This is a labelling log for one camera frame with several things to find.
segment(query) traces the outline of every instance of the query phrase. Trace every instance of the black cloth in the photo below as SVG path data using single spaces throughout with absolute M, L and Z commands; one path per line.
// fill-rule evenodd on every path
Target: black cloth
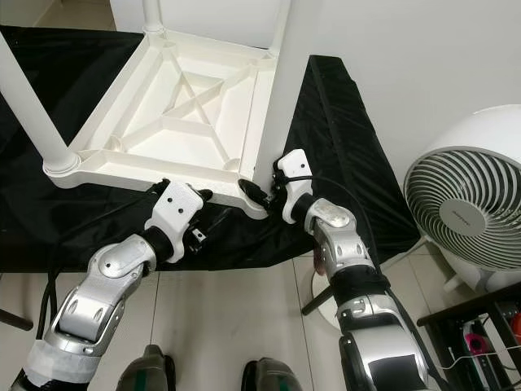
M 66 143 L 81 128 L 142 40 L 141 34 L 1 27 L 20 66 Z M 313 56 L 306 70 L 286 151 L 303 148 L 314 174 L 344 184 L 359 197 L 380 261 L 410 248 L 419 233 L 342 61 Z M 351 209 L 369 245 L 360 210 L 341 191 L 317 182 L 316 196 Z M 45 271 L 60 237 L 142 193 L 86 184 L 59 189 L 42 172 L 42 158 L 0 100 L 0 271 Z M 135 205 L 84 229 L 58 248 L 65 270 L 84 270 L 105 244 L 139 232 L 156 201 Z M 312 249 L 313 241 L 279 215 L 252 220 L 240 209 L 208 204 L 197 216 L 208 239 L 195 256 L 161 270 L 266 267 Z M 375 249 L 370 248 L 374 256 Z

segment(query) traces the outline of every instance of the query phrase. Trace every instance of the white electric fan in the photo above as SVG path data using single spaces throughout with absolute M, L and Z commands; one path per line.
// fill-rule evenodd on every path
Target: white electric fan
M 477 292 L 521 281 L 521 105 L 475 112 L 409 168 L 405 198 L 457 278 Z M 313 296 L 328 282 L 317 274 Z M 333 298 L 319 307 L 333 326 Z

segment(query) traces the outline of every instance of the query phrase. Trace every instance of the tile floor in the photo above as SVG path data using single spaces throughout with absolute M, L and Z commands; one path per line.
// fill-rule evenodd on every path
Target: tile floor
M 438 253 L 424 247 L 385 273 L 414 320 L 472 295 L 465 289 L 444 293 L 449 269 Z M 300 307 L 311 297 L 312 275 L 310 256 L 259 270 L 154 273 L 128 300 L 90 389 L 115 389 L 121 372 L 150 342 L 174 357 L 181 391 L 239 390 L 243 365 L 264 356 L 290 365 L 305 391 L 345 389 L 339 331 L 317 311 L 300 315 Z M 60 275 L 59 299 L 82 276 Z M 36 322 L 45 282 L 40 274 L 4 275 L 0 308 Z M 420 333 L 431 349 L 425 331 Z M 24 364 L 34 335 L 35 330 L 22 332 L 0 324 L 0 389 L 7 389 Z

